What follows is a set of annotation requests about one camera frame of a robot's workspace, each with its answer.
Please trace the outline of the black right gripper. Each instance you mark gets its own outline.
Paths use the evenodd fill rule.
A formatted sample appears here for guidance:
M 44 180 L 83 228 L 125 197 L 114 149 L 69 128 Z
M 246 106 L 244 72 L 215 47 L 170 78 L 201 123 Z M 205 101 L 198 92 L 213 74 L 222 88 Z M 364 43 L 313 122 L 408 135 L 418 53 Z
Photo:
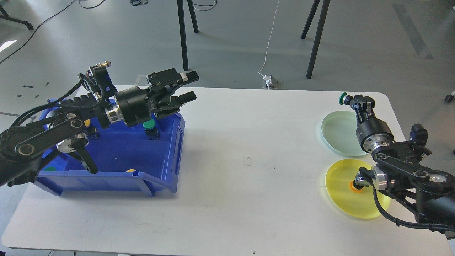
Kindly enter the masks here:
M 394 139 L 387 123 L 375 118 L 374 105 L 374 99 L 363 95 L 350 101 L 359 123 L 356 129 L 359 145 L 370 154 L 380 147 L 389 146 Z

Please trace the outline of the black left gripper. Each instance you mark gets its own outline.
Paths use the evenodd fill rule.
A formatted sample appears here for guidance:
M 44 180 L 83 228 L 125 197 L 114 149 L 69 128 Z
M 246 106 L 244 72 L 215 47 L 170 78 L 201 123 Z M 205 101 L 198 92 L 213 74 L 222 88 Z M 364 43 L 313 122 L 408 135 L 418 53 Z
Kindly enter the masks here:
M 148 75 L 150 90 L 155 94 L 171 94 L 179 87 L 198 80 L 199 76 L 196 71 L 177 73 L 174 68 Z M 140 89 L 138 86 L 115 92 L 115 103 L 107 107 L 108 123 L 122 121 L 128 127 L 133 127 L 151 120 L 147 93 L 146 89 Z M 157 101 L 158 110 L 155 117 L 157 120 L 161 120 L 176 114 L 180 111 L 180 107 L 196 98 L 193 91 L 180 96 L 164 97 Z

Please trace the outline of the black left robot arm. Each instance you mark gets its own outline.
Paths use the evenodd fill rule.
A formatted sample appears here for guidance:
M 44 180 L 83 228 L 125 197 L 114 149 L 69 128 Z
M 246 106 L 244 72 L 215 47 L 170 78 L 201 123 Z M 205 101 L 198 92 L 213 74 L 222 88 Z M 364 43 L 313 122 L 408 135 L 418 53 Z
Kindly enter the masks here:
M 59 154 L 81 162 L 91 174 L 98 167 L 86 150 L 86 120 L 97 118 L 103 129 L 122 121 L 128 127 L 176 114 L 194 92 L 174 96 L 177 89 L 199 80 L 196 71 L 168 69 L 147 76 L 149 86 L 117 91 L 107 68 L 111 62 L 90 66 L 70 91 L 20 115 L 1 133 L 1 185 L 34 183 L 39 172 Z

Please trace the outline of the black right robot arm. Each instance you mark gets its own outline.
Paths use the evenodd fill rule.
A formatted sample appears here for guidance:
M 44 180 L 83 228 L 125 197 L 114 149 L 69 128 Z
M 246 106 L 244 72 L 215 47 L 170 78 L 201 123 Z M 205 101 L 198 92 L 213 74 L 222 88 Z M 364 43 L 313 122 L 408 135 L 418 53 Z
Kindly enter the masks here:
M 431 155 L 426 147 L 426 129 L 415 124 L 409 140 L 397 142 L 387 123 L 376 117 L 374 99 L 344 93 L 339 97 L 339 103 L 354 110 L 359 145 L 376 162 L 370 169 L 359 169 L 352 181 L 353 188 L 359 191 L 372 187 L 377 210 L 397 226 L 442 234 L 454 232 L 454 176 L 420 164 L 424 157 Z M 380 205 L 377 193 L 398 201 L 416 221 L 405 222 L 387 213 Z

